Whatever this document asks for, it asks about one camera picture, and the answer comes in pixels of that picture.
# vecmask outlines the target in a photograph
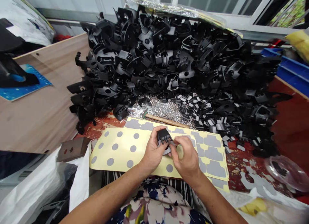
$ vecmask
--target wooden board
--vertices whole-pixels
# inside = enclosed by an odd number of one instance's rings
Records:
[[[15,58],[19,65],[32,65],[53,86],[14,102],[0,99],[0,150],[51,153],[74,137],[78,119],[69,111],[72,94],[66,87],[81,81],[84,74],[75,56],[80,51],[85,60],[89,49],[85,33]]]

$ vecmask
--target pile of black plastic parts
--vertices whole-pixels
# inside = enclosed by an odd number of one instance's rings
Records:
[[[221,134],[225,145],[236,137],[238,145],[250,141],[257,156],[278,154],[269,128],[275,104],[291,96],[270,93],[267,84],[280,57],[253,54],[238,34],[188,17],[155,17],[143,6],[115,13],[117,23],[102,13],[95,25],[81,23],[92,50],[86,61],[77,53],[85,76],[68,86],[79,133],[105,112],[124,119],[137,97],[149,94],[178,103],[184,119]]]

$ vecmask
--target green foliage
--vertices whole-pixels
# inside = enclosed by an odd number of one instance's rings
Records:
[[[293,0],[290,0],[281,10],[280,12],[272,19],[269,23],[271,26],[277,18],[282,14],[282,12],[290,5]],[[298,0],[292,7],[283,15],[283,17],[279,20],[279,22],[275,25],[275,27],[283,27],[288,28],[293,25],[304,13],[305,13],[305,2],[306,0]]]

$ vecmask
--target hammer head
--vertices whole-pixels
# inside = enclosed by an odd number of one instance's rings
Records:
[[[146,108],[146,110],[144,111],[142,118],[146,118],[147,111],[148,111],[148,108]]]

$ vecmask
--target person's left hand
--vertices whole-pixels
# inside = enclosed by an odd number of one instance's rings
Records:
[[[160,141],[160,146],[158,147],[157,131],[165,128],[165,126],[158,126],[152,130],[146,146],[144,157],[139,163],[141,169],[144,170],[148,175],[153,173],[159,166],[163,152],[168,145],[168,143],[164,142],[164,144],[162,144]]]

